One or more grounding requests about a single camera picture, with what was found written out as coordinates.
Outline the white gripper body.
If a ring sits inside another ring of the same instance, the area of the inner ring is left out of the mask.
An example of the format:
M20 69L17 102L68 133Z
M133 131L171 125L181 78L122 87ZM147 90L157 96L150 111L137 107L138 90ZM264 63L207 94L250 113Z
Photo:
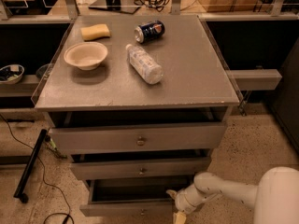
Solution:
M195 187L190 185L186 189L180 190L175 198L177 210L185 214L190 214L201 204L201 193Z

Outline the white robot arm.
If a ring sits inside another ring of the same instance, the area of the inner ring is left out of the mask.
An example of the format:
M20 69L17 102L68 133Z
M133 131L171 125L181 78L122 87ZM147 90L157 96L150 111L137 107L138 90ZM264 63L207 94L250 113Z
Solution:
M166 192L177 212L173 224L185 224L201 204L224 196L253 210L253 224L299 224L299 171L290 167L268 170L258 185L225 180L209 172L196 174L186 189Z

